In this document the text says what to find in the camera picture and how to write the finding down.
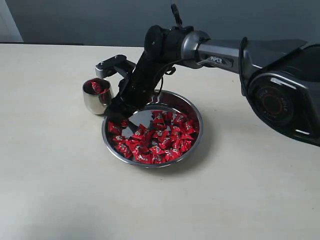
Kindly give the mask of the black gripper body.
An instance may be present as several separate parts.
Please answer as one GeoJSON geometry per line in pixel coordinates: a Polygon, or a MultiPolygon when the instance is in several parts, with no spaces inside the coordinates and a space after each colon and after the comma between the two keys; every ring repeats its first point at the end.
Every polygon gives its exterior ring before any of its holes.
{"type": "Polygon", "coordinates": [[[128,83],[119,94],[125,113],[133,113],[149,102],[158,82],[172,65],[151,58],[145,51],[142,53],[128,83]]]}

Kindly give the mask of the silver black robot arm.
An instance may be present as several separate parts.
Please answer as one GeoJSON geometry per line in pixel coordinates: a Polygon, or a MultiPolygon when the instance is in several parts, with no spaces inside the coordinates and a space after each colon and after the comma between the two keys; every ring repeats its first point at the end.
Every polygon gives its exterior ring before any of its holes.
{"type": "Polygon", "coordinates": [[[144,50],[120,85],[106,115],[120,122],[146,106],[174,65],[219,68],[239,75],[242,95],[256,116],[291,139],[320,144],[320,46],[300,39],[216,40],[191,26],[145,35],[144,50]]]}

